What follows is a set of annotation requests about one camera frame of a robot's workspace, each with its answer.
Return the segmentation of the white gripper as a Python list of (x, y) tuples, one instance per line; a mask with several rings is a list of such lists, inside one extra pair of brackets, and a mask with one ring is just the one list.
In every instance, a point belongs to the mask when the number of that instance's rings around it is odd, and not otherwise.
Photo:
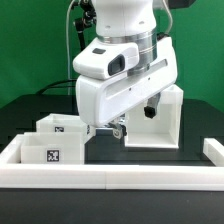
[[(157, 42), (157, 58), (149, 69), (140, 74), (128, 72), (106, 80), (80, 75), (76, 82), (76, 100), (81, 120), (94, 127), (102, 127), (147, 100), (144, 113), (153, 119), (161, 94), (177, 78), (176, 56), (172, 39), (165, 37)], [(121, 139), (127, 134), (126, 127), (110, 123), (113, 136)]]

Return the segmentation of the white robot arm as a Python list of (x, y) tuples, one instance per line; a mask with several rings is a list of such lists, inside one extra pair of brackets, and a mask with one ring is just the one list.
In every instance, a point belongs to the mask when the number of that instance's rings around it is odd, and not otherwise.
[(160, 92), (176, 81), (172, 39), (157, 37), (153, 12), (169, 6), (166, 0), (92, 0), (92, 5), (97, 37), (73, 60), (78, 112), (86, 124), (110, 125), (120, 138), (119, 117), (144, 101), (153, 115)]

